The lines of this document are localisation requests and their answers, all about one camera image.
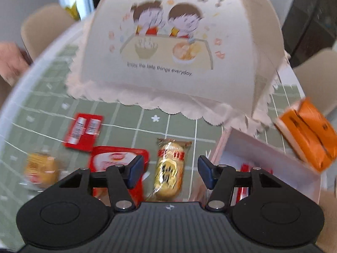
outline green checkered tablecloth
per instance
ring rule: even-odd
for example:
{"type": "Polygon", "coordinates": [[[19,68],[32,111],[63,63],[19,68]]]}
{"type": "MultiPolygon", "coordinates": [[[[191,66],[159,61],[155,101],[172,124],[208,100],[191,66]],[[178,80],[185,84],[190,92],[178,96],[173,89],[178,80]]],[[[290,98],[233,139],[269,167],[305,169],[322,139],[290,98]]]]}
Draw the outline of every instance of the green checkered tablecloth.
{"type": "MultiPolygon", "coordinates": [[[[203,119],[189,120],[182,114],[168,115],[160,109],[144,110],[137,105],[73,99],[66,93],[64,79],[70,71],[69,64],[76,50],[77,46],[68,45],[58,54],[20,105],[11,131],[4,138],[0,154],[0,240],[13,249],[23,245],[16,228],[16,213],[38,193],[20,184],[23,182],[27,153],[37,147],[47,148],[52,154],[61,157],[68,172],[88,164],[88,153],[67,149],[62,144],[77,112],[104,116],[96,145],[142,148],[150,152],[150,175],[144,180],[146,195],[153,188],[152,173],[157,159],[158,137],[193,142],[186,160],[182,187],[182,198],[188,199],[193,187],[193,175],[197,174],[197,157],[209,156],[222,133],[221,126],[211,126],[203,119]]],[[[272,119],[276,118],[298,99],[300,94],[297,87],[279,85],[272,96],[269,115],[272,119]]],[[[292,154],[289,145],[274,127],[257,137],[292,154]]]]}

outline red snack packet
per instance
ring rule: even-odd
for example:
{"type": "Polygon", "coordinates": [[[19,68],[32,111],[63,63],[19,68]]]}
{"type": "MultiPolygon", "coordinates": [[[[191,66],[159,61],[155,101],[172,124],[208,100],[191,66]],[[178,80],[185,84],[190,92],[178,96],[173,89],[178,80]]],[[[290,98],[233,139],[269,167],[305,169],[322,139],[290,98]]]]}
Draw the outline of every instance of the red snack packet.
{"type": "MultiPolygon", "coordinates": [[[[144,157],[145,170],[149,161],[149,152],[147,150],[114,146],[97,146],[92,150],[89,169],[91,172],[99,172],[105,171],[112,165],[128,165],[137,155],[142,155],[144,157]]],[[[106,192],[106,188],[94,188],[93,196],[100,197],[106,192]]],[[[141,179],[137,182],[134,189],[129,190],[129,193],[134,200],[135,205],[139,205],[140,202],[144,200],[143,184],[141,179]]]]}
{"type": "MultiPolygon", "coordinates": [[[[242,164],[241,172],[249,172],[249,165],[246,164],[242,164]]],[[[238,203],[239,201],[241,201],[243,198],[248,196],[248,188],[247,187],[239,187],[238,188],[238,194],[236,196],[236,203],[238,203]]]]}
{"type": "Polygon", "coordinates": [[[78,113],[65,137],[64,146],[86,152],[92,151],[103,116],[78,113]]]}

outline cartoon boy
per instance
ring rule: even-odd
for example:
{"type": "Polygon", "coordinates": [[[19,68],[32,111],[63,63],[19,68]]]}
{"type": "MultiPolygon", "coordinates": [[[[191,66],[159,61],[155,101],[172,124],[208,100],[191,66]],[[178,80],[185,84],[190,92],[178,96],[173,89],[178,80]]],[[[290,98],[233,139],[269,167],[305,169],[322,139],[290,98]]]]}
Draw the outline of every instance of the cartoon boy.
{"type": "Polygon", "coordinates": [[[158,30],[165,25],[161,0],[135,4],[131,11],[134,12],[134,23],[137,24],[136,35],[157,35],[158,30]]]}
{"type": "Polygon", "coordinates": [[[201,11],[188,3],[176,4],[169,13],[169,24],[173,26],[171,37],[192,38],[203,18],[201,11]]]}

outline table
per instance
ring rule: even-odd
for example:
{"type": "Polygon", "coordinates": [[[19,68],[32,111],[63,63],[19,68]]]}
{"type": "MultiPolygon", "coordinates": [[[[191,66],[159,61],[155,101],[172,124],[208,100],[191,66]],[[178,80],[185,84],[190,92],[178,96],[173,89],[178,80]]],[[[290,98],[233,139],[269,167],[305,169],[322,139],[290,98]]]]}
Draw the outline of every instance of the table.
{"type": "MultiPolygon", "coordinates": [[[[16,213],[26,201],[38,194],[22,184],[27,153],[43,146],[64,161],[69,173],[88,164],[88,153],[67,149],[62,144],[77,112],[104,116],[96,145],[143,148],[150,152],[150,175],[144,180],[146,195],[153,189],[156,139],[167,137],[192,141],[182,187],[184,200],[191,194],[193,176],[197,173],[197,157],[209,156],[223,131],[221,126],[211,126],[203,119],[189,120],[182,114],[168,115],[160,109],[144,110],[137,105],[124,106],[69,97],[64,79],[81,35],[82,23],[77,23],[48,48],[21,79],[0,114],[0,240],[14,249],[23,245],[15,224],[16,213]]],[[[275,89],[269,105],[272,119],[303,95],[291,68],[284,71],[284,78],[282,73],[280,75],[284,84],[275,89]]],[[[290,146],[274,127],[257,138],[293,155],[290,146]]]]}

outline cartoon illustration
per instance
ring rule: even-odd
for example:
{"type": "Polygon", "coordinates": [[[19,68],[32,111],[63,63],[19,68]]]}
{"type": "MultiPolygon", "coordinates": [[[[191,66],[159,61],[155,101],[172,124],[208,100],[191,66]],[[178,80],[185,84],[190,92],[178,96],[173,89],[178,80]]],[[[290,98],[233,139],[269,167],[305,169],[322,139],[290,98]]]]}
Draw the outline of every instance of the cartoon illustration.
{"type": "Polygon", "coordinates": [[[173,61],[180,64],[193,63],[201,49],[198,42],[193,44],[189,44],[187,41],[177,43],[172,50],[173,61]]]}
{"type": "Polygon", "coordinates": [[[173,26],[171,37],[193,38],[193,31],[198,28],[203,18],[201,11],[192,4],[176,4],[169,13],[169,24],[173,26]]]}
{"type": "Polygon", "coordinates": [[[137,25],[136,35],[157,35],[158,30],[165,25],[161,0],[134,4],[131,11],[134,12],[133,19],[137,25]]]}
{"type": "Polygon", "coordinates": [[[139,59],[149,59],[156,53],[158,44],[154,43],[151,38],[141,38],[134,44],[134,48],[139,59]]]}

